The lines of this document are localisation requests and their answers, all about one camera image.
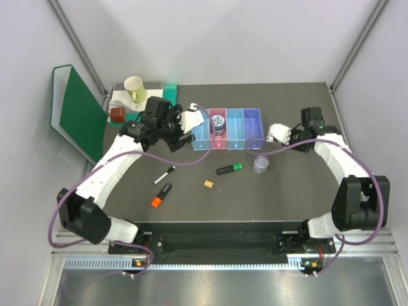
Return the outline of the white black marker pen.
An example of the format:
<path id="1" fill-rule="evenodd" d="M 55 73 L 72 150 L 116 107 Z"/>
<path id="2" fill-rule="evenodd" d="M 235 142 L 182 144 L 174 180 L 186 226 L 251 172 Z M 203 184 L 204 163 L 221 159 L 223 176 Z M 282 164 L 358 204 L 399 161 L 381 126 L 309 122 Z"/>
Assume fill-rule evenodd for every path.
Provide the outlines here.
<path id="1" fill-rule="evenodd" d="M 159 178 L 154 181 L 154 185 L 157 185 L 160 181 L 162 181 L 166 176 L 168 176 L 172 171 L 176 169 L 175 166 L 171 166 L 167 169 L 167 171 L 162 174 Z"/>

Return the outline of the blue round lidded jar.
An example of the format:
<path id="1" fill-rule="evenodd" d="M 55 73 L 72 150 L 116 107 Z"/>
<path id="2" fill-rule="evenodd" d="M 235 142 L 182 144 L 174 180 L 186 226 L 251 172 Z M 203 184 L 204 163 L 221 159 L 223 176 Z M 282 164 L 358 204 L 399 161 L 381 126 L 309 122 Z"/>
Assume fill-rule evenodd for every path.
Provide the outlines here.
<path id="1" fill-rule="evenodd" d="M 212 124 L 213 124 L 213 134 L 215 136 L 221 136 L 225 133 L 226 130 L 226 119 L 223 115 L 213 115 L 211 117 Z"/>

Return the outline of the pink drawer box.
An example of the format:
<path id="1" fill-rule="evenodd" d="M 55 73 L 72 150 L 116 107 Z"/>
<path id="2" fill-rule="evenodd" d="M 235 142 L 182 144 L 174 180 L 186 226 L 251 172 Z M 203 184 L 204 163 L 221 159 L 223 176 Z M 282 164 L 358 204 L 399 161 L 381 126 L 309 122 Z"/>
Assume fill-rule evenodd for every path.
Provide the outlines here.
<path id="1" fill-rule="evenodd" d="M 226 116 L 226 109 L 225 108 L 211 108 L 210 110 L 210 120 L 213 115 L 223 115 L 226 119 L 226 130 L 225 133 L 221 136 L 215 136 L 213 134 L 211 127 L 211 137 L 210 140 L 212 142 L 213 149 L 227 149 L 228 146 L 228 136 L 227 136 L 227 116 Z"/>

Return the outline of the orange black highlighter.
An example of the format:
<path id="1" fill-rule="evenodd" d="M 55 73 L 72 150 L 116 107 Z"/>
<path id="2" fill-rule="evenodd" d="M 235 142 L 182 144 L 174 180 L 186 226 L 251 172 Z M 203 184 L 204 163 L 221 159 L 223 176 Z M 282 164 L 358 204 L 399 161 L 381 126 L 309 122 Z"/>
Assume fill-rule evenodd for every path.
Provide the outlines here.
<path id="1" fill-rule="evenodd" d="M 151 202 L 151 205 L 155 208 L 160 206 L 166 195 L 169 193 L 169 191 L 172 189 L 171 184 L 166 184 L 158 193 L 158 195 L 154 198 L 154 200 Z"/>

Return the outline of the purple drawer box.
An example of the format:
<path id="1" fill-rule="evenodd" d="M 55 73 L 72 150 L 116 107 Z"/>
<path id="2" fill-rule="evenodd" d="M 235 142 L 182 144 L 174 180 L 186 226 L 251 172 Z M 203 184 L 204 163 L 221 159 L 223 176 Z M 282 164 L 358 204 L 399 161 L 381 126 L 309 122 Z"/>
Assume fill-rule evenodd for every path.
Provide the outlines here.
<path id="1" fill-rule="evenodd" d="M 250 150 L 259 150 L 265 142 L 260 109 L 244 108 L 243 112 L 246 135 L 245 147 Z"/>

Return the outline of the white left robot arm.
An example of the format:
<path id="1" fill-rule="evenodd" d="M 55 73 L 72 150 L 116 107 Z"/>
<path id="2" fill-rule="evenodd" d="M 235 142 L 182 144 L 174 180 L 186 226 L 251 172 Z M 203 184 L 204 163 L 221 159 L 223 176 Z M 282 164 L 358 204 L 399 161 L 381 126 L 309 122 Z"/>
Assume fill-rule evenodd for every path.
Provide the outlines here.
<path id="1" fill-rule="evenodd" d="M 80 241 L 94 245 L 103 241 L 120 242 L 129 252 L 143 249 L 145 239 L 139 227 L 125 219 L 106 215 L 106 201 L 125 172 L 142 156 L 172 166 L 182 162 L 167 160 L 151 154 L 148 149 L 163 140 L 171 152 L 195 140 L 192 130 L 204 124 L 209 113 L 196 103 L 183 109 L 180 104 L 159 97 L 150 97 L 145 109 L 135 120 L 122 125 L 111 147 L 94 169 L 71 189 L 62 189 L 52 220 L 79 236 Z"/>

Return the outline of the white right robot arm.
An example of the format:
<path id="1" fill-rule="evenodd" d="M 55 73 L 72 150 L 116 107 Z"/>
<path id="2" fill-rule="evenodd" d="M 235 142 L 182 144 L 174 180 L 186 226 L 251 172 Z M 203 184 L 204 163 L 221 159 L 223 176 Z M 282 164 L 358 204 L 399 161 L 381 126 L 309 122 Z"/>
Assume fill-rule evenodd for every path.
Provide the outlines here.
<path id="1" fill-rule="evenodd" d="M 389 179 L 374 175 L 351 152 L 339 129 L 325 123 L 320 107 L 304 108 L 301 118 L 301 128 L 272 124 L 266 140 L 281 144 L 285 150 L 314 151 L 329 167 L 339 189 L 330 212 L 301 223 L 299 248 L 312 252 L 323 239 L 351 231 L 371 231 L 361 243 L 373 241 L 387 221 Z"/>

